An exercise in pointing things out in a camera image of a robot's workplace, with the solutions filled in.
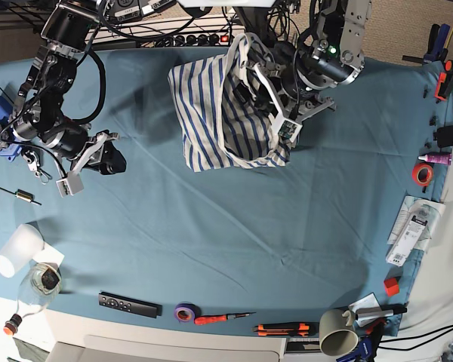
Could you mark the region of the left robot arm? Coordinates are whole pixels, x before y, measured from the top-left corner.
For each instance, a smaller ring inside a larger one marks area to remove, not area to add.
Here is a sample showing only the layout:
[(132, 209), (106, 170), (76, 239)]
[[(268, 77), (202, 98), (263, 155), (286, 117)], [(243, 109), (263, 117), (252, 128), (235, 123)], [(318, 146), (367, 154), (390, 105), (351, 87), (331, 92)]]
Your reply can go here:
[(365, 67), (362, 41), (370, 1), (313, 1), (310, 24), (295, 43), (279, 41), (273, 60), (250, 60), (260, 80), (255, 105), (270, 114), (273, 132), (294, 142), (303, 123), (336, 104), (322, 95), (354, 82)]

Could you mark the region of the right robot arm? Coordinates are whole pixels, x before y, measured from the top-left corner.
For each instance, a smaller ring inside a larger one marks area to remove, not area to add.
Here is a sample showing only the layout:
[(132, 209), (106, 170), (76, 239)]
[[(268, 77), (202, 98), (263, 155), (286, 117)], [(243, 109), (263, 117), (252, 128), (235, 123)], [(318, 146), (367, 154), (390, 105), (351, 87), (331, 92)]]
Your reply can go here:
[[(60, 174), (56, 182), (61, 196), (75, 195), (84, 186), (84, 169), (102, 175), (124, 173), (127, 162), (113, 145), (119, 138), (108, 130), (91, 136), (91, 122), (100, 114), (106, 99), (106, 70), (92, 50), (91, 30), (106, 22), (107, 1), (60, 1), (46, 21), (39, 48), (24, 83), (13, 102), (0, 96), (0, 156), (13, 161), (40, 150), (49, 154)], [(99, 97), (94, 111), (83, 118), (62, 112), (65, 94), (73, 86), (79, 61), (89, 56), (99, 71)]]

